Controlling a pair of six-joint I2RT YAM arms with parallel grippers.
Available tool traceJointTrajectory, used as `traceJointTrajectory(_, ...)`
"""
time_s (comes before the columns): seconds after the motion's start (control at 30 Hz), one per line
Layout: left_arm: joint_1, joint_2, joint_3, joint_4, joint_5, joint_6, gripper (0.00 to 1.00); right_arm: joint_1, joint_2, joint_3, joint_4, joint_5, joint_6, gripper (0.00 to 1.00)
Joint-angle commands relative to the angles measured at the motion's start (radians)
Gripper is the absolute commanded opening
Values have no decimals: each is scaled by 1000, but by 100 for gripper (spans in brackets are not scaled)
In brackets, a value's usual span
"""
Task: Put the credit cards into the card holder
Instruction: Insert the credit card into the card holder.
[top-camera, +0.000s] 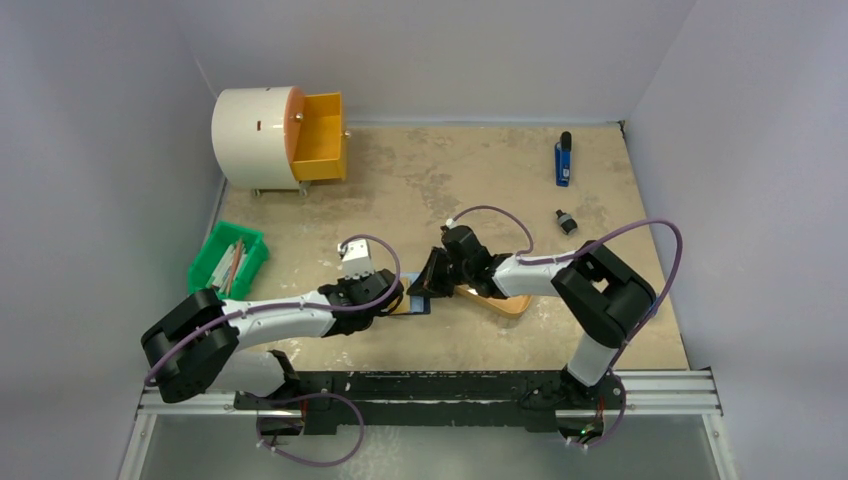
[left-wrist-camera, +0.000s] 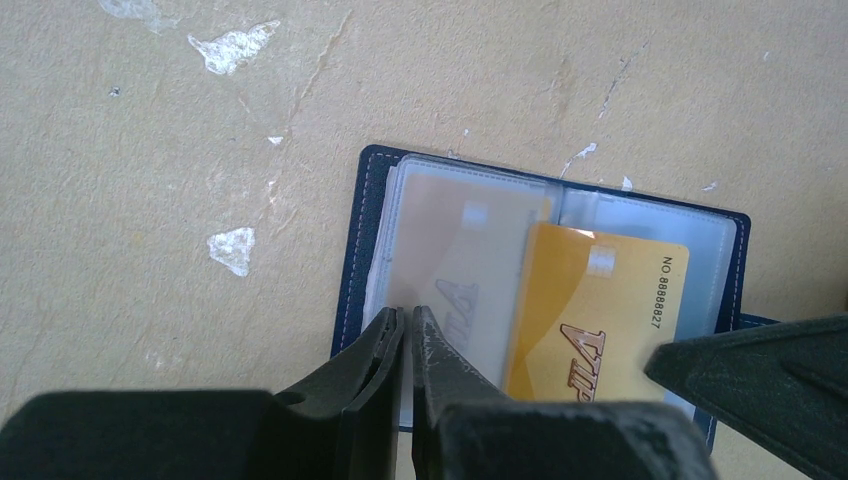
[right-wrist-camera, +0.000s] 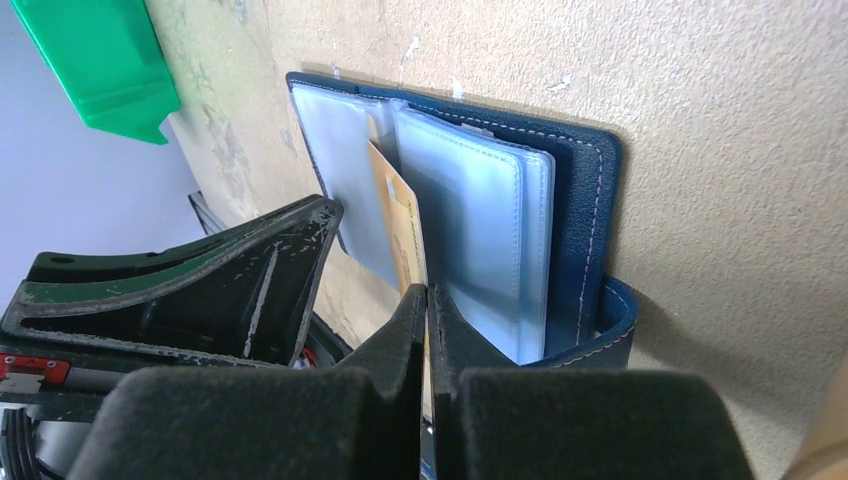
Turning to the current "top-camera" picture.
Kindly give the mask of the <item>blue leather card holder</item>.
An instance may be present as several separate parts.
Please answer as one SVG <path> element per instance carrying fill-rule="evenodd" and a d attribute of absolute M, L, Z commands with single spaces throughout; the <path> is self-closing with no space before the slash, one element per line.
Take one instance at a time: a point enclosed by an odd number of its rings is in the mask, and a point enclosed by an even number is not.
<path fill-rule="evenodd" d="M 418 272 L 404 272 L 400 275 L 400 283 L 403 287 L 404 295 L 401 300 L 393 305 L 393 310 L 390 312 L 391 316 L 429 315 L 431 313 L 431 303 L 428 298 L 409 293 L 411 284 L 418 276 Z"/>

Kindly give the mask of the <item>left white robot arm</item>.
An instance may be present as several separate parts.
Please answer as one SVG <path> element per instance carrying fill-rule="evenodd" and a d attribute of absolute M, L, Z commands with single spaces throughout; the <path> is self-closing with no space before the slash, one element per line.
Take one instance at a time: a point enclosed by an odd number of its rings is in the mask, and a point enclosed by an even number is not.
<path fill-rule="evenodd" d="M 144 384 L 157 388 L 166 403 L 183 402 L 212 387 L 242 350 L 364 331 L 403 295 L 400 280 L 387 269 L 268 301 L 225 301 L 212 289 L 198 290 L 142 335 L 149 363 Z"/>

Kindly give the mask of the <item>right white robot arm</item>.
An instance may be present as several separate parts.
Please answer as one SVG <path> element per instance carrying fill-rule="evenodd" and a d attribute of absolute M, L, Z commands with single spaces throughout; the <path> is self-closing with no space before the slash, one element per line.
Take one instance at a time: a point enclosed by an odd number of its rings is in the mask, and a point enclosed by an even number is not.
<path fill-rule="evenodd" d="M 588 242 L 585 251 L 559 258 L 493 254 L 465 225 L 444 227 L 441 242 L 410 284 L 411 295 L 445 298 L 466 286 L 481 298 L 545 296 L 564 302 L 583 329 L 561 381 L 564 399 L 576 407 L 599 396 L 600 381 L 658 299 L 641 275 L 602 244 Z"/>

